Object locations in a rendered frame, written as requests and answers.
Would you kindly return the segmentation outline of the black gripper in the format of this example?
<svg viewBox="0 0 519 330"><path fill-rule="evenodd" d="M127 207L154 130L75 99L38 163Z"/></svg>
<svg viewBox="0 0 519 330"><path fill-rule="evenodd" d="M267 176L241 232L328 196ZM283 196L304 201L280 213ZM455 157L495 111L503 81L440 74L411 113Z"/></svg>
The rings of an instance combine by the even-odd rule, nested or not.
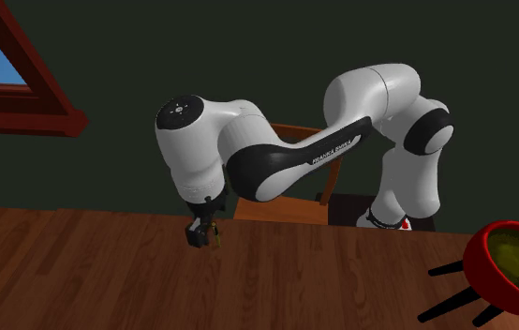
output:
<svg viewBox="0 0 519 330"><path fill-rule="evenodd" d="M209 244L209 222L217 211L225 211L229 188L225 185L222 191L215 197L207 196L203 203L188 202L187 206L193 214L194 221L185 227L187 243L194 248L202 248ZM213 235L217 238L217 226L211 222Z"/></svg>

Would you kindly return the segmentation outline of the red bowl with black legs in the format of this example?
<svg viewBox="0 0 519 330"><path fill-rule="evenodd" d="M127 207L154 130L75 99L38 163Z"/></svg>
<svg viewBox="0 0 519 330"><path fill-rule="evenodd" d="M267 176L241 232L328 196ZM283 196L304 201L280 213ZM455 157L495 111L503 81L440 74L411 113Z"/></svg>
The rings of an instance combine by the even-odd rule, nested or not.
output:
<svg viewBox="0 0 519 330"><path fill-rule="evenodd" d="M417 316L421 323L482 299L488 306L472 324L483 327L507 312L519 316L519 221L492 222L468 241L461 260L430 269L431 277L462 272L468 287Z"/></svg>

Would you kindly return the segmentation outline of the brown wooden chair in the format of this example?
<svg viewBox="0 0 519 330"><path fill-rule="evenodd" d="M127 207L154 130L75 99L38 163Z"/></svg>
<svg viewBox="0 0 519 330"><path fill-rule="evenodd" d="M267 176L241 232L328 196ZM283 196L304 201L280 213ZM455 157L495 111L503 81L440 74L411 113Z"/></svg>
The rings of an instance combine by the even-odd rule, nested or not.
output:
<svg viewBox="0 0 519 330"><path fill-rule="evenodd" d="M265 143L249 145L230 157L226 171L232 189L239 195L236 219L285 223L328 223L328 203L333 193L342 156L334 148L345 138L332 135L327 141L315 138L317 128L264 123L274 131ZM326 187L318 201L283 197L295 183L322 167L330 168Z"/></svg>

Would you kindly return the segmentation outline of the dark robot stand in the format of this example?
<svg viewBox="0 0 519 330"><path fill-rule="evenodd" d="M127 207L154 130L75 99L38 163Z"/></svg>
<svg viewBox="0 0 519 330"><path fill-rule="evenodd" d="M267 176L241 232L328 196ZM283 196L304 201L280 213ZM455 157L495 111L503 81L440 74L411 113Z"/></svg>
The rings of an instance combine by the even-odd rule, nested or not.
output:
<svg viewBox="0 0 519 330"><path fill-rule="evenodd" d="M333 193L328 202L328 224L334 226L355 226L358 216L362 215L375 200L374 196ZM409 222L413 231L434 232L432 217L412 218Z"/></svg>

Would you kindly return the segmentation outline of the red framed window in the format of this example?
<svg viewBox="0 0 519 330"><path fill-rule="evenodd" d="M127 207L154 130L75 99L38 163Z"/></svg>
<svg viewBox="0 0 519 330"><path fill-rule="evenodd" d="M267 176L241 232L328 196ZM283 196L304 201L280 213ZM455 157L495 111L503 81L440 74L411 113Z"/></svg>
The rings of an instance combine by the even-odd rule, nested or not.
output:
<svg viewBox="0 0 519 330"><path fill-rule="evenodd" d="M0 0L0 133L77 137L87 123Z"/></svg>

